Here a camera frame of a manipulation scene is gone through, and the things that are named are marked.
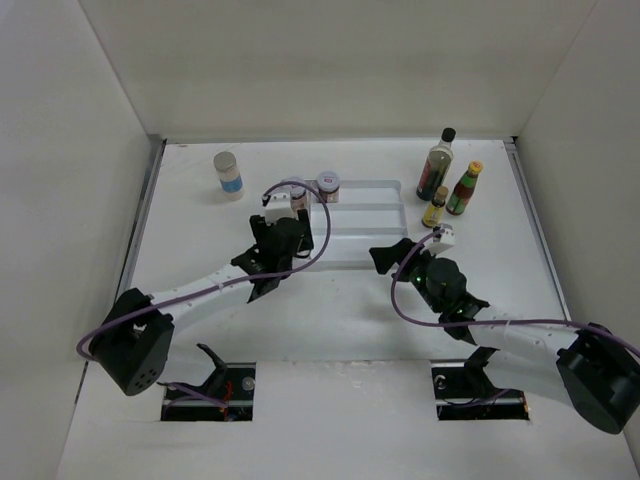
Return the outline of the orange spice jar white lid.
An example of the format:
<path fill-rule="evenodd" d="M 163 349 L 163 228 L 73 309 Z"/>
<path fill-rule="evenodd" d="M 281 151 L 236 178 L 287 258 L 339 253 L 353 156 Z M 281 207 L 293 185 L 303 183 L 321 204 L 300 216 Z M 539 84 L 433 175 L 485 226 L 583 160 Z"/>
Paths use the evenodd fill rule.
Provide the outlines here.
<path fill-rule="evenodd" d="M 308 190 L 303 187 L 306 185 L 306 181 L 297 176 L 291 176 L 283 179 L 283 182 L 293 181 L 293 184 L 287 184 L 284 189 L 288 191 L 290 198 L 290 206 L 295 216 L 298 216 L 301 210 L 308 210 L 309 194 Z"/>

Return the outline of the dark spice jar white lid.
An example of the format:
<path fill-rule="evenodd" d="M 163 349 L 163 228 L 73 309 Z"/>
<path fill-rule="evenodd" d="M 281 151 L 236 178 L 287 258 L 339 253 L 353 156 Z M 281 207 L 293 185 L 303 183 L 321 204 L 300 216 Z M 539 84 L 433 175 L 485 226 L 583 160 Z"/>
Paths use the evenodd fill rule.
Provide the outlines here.
<path fill-rule="evenodd" d="M 340 178 L 336 172 L 327 170 L 316 177 L 318 193 L 328 204 L 339 202 Z"/>

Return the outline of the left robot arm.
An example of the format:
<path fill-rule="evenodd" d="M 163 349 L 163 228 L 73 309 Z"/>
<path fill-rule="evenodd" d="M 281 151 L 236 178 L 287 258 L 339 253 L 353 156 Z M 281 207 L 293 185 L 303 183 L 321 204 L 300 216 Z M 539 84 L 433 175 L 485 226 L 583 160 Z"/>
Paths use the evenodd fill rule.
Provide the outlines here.
<path fill-rule="evenodd" d="M 88 355 L 127 396 L 153 383 L 168 383 L 174 333 L 231 307 L 250 304 L 275 290 L 293 271 L 296 258 L 314 244 L 309 213 L 269 223 L 253 215 L 254 244 L 224 268 L 197 281 L 154 295 L 138 288 L 122 293 L 102 325 L 85 341 Z"/>

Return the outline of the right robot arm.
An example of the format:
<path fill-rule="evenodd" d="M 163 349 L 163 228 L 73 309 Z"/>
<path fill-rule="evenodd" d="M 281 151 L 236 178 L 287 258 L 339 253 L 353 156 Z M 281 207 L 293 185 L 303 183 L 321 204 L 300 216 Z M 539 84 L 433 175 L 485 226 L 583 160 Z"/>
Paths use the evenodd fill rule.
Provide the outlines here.
<path fill-rule="evenodd" d="M 436 315 L 432 327 L 474 346 L 464 384 L 531 392 L 574 409 L 596 429 L 619 434 L 639 407 L 639 351 L 595 323 L 514 319 L 472 295 L 458 265 L 435 253 L 440 232 L 403 238 L 369 254 L 378 274 L 414 287 Z"/>

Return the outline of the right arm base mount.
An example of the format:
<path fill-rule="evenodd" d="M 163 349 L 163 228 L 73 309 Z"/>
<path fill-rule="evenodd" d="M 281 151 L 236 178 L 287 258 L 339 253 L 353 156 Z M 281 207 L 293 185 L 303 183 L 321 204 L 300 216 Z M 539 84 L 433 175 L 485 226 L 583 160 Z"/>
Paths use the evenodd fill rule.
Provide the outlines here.
<path fill-rule="evenodd" d="M 472 373 L 462 362 L 433 363 L 431 374 L 441 421 L 529 420 L 521 391 L 496 388 L 483 373 Z"/>

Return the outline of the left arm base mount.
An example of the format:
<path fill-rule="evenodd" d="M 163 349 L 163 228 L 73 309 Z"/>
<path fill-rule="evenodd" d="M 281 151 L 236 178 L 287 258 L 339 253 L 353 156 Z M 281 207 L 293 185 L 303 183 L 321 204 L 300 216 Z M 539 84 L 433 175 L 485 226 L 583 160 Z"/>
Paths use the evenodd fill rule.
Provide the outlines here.
<path fill-rule="evenodd" d="M 253 420 L 255 363 L 226 363 L 209 346 L 197 347 L 213 370 L 201 385 L 164 384 L 160 420 L 163 422 L 249 422 Z"/>

